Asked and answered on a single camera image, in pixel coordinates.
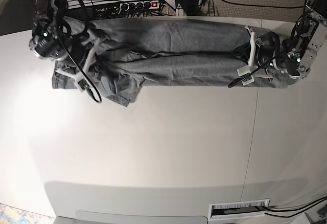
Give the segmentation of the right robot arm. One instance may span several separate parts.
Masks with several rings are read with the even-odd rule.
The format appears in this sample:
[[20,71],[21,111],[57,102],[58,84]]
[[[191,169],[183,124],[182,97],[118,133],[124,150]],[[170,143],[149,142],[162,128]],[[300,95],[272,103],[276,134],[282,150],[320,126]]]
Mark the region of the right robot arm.
[[66,16],[68,0],[36,0],[29,48],[37,58],[55,62],[57,73],[79,72],[86,63],[90,43],[102,37],[90,23],[83,0],[76,1],[83,21]]

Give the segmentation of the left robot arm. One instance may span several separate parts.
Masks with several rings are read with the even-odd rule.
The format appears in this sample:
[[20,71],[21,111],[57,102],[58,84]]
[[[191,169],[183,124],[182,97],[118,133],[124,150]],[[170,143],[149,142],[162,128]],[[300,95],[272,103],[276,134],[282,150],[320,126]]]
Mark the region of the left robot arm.
[[286,73],[292,79],[304,79],[326,42],[326,0],[305,0],[302,15],[287,39],[280,40],[272,31],[263,39],[250,26],[246,29],[250,35],[250,42],[245,45],[247,65],[237,70],[238,77],[229,87],[239,83],[249,85],[256,78],[272,81],[272,70]]

